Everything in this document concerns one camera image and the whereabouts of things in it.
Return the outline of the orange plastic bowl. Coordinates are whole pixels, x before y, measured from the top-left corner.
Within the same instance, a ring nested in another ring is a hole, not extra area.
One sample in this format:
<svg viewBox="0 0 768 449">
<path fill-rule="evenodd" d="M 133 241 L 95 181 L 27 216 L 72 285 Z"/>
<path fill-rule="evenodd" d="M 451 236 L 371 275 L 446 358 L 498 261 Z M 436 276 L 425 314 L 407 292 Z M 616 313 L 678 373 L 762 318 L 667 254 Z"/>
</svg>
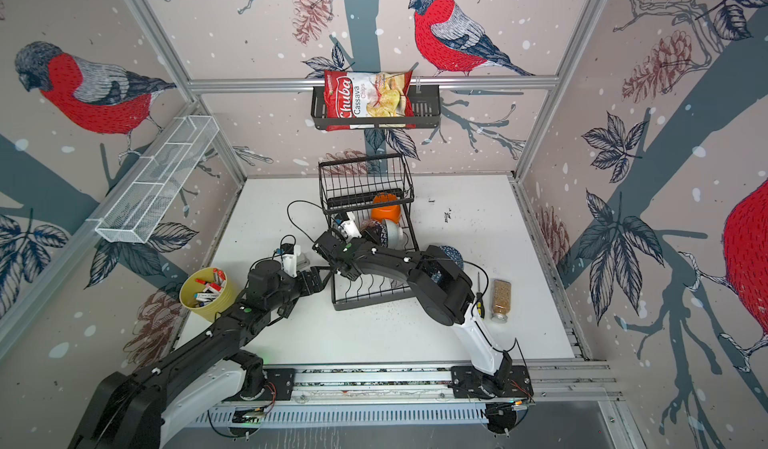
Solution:
<svg viewBox="0 0 768 449">
<path fill-rule="evenodd" d="M 398 223 L 401 216 L 401 204 L 399 197 L 394 193 L 380 193 L 373 199 L 375 207 L 371 210 L 371 217 L 379 222 L 391 221 Z"/>
</svg>

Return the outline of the blue patterned bowl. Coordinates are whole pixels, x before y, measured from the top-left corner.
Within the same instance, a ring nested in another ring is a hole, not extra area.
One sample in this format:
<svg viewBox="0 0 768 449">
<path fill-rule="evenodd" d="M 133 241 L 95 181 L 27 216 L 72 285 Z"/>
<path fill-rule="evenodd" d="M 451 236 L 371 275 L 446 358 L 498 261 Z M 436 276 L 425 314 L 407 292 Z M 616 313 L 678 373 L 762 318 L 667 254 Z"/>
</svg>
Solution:
<svg viewBox="0 0 768 449">
<path fill-rule="evenodd" d="M 449 245 L 441 245 L 440 249 L 443 253 L 452 260 L 460 269 L 464 269 L 464 259 L 461 253 L 454 247 Z"/>
</svg>

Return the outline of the light green ceramic bowl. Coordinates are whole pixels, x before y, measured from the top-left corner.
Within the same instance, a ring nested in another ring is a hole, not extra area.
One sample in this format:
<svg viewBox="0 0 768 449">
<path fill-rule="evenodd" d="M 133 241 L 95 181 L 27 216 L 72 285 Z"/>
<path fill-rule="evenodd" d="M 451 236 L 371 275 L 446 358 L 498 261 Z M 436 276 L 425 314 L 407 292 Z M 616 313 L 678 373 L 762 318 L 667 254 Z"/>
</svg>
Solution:
<svg viewBox="0 0 768 449">
<path fill-rule="evenodd" d="M 390 249 L 401 249 L 406 242 L 403 229 L 390 219 L 384 219 L 383 224 L 387 233 L 387 247 Z"/>
</svg>

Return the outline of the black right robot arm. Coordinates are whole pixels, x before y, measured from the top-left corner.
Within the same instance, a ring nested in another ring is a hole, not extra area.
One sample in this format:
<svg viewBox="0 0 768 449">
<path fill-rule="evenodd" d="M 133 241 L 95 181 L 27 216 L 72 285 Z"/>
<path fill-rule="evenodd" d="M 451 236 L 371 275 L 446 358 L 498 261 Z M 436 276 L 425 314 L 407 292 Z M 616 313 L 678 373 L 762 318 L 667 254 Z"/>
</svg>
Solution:
<svg viewBox="0 0 768 449">
<path fill-rule="evenodd" d="M 345 240 L 327 230 L 313 250 L 349 280 L 371 274 L 407 284 L 430 318 L 453 329 L 482 383 L 502 387 L 512 370 L 512 358 L 487 331 L 470 277 L 440 247 L 390 249 L 363 237 Z"/>
</svg>

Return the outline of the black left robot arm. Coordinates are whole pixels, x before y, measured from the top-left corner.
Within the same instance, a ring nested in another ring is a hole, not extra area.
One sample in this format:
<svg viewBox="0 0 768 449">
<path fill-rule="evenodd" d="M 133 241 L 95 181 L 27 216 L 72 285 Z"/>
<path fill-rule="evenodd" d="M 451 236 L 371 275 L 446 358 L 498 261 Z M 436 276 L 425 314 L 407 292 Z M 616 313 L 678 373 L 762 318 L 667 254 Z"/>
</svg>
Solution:
<svg viewBox="0 0 768 449">
<path fill-rule="evenodd" d="M 317 267 L 295 275 L 269 258 L 253 264 L 244 292 L 192 340 L 130 375 L 115 372 L 95 390 L 72 448 L 162 448 L 220 402 L 239 398 L 271 410 L 292 393 L 292 369 L 267 370 L 246 350 L 328 280 Z"/>
</svg>

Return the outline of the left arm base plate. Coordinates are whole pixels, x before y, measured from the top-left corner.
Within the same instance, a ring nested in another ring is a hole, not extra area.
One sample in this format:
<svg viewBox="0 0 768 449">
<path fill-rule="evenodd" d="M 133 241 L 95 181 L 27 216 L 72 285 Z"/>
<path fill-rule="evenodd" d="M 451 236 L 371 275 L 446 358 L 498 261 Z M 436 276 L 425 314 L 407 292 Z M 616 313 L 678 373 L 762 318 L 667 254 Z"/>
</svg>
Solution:
<svg viewBox="0 0 768 449">
<path fill-rule="evenodd" d="M 235 401 L 288 401 L 291 399 L 296 370 L 293 368 L 258 368 L 245 373 Z"/>
</svg>

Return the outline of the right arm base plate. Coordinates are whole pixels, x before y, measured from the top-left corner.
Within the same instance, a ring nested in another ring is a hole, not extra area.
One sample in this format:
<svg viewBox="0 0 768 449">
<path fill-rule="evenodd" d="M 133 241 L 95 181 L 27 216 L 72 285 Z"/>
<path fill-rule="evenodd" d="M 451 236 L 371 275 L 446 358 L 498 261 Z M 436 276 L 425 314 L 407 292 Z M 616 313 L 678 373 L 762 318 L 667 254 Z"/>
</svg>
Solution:
<svg viewBox="0 0 768 449">
<path fill-rule="evenodd" d="M 533 397 L 528 368 L 512 365 L 506 374 L 491 376 L 471 365 L 453 366 L 448 387 L 456 399 L 522 399 Z"/>
</svg>

